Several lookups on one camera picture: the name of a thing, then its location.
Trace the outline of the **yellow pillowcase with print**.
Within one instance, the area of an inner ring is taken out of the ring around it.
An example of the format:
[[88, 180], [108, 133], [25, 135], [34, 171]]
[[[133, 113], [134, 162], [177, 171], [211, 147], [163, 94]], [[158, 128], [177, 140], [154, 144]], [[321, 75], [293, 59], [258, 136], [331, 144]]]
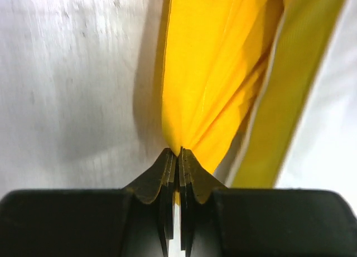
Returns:
[[162, 132], [214, 173], [252, 109], [287, 0], [170, 0]]

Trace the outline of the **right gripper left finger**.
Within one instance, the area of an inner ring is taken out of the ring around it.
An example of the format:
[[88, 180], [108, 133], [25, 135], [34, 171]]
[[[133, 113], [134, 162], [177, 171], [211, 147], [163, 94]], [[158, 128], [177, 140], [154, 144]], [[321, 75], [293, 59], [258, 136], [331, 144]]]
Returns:
[[167, 256], [175, 168], [164, 149], [121, 189], [11, 191], [1, 199], [1, 255]]

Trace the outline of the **white pillow with yellow edge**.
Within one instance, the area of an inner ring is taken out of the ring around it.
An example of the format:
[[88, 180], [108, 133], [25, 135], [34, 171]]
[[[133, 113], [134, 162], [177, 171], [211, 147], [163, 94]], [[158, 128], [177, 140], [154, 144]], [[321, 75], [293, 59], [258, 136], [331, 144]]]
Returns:
[[356, 0], [268, 0], [258, 91], [215, 171], [228, 187], [356, 187]]

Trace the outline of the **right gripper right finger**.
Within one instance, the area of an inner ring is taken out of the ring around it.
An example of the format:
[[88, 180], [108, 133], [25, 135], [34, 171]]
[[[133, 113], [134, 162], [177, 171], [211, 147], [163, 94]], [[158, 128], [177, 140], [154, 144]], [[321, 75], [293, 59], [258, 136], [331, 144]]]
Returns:
[[178, 178], [187, 256], [356, 255], [356, 217], [335, 192], [227, 188], [188, 149]]

